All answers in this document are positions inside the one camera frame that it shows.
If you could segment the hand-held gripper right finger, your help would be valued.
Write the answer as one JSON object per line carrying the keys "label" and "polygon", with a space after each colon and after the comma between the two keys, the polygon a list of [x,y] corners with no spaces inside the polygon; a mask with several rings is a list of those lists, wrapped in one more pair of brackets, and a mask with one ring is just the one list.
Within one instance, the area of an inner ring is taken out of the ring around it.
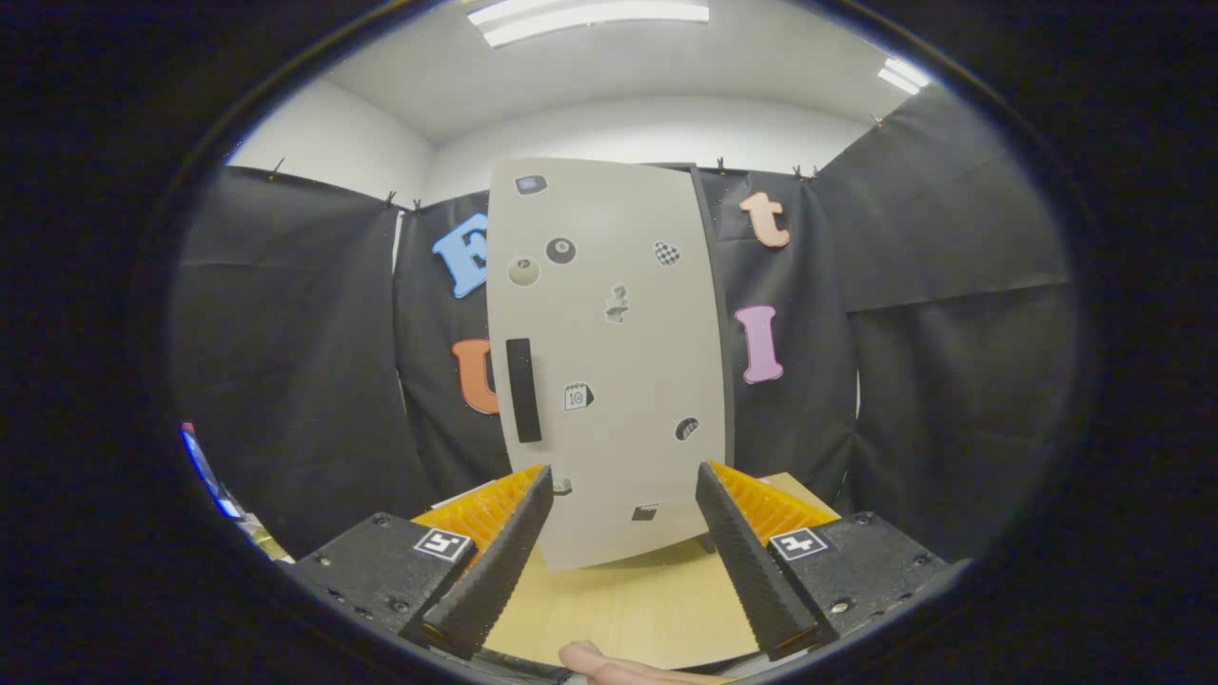
{"label": "hand-held gripper right finger", "polygon": [[861,633],[952,577],[877,513],[834,516],[717,462],[697,470],[695,502],[772,659]]}

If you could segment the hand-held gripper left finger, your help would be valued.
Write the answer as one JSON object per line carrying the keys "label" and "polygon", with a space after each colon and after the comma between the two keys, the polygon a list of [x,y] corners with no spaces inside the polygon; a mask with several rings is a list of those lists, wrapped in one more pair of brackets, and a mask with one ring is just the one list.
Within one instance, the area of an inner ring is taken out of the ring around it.
{"label": "hand-held gripper left finger", "polygon": [[512,598],[553,499],[551,468],[532,466],[414,518],[374,513],[285,570],[375,633],[469,659]]}

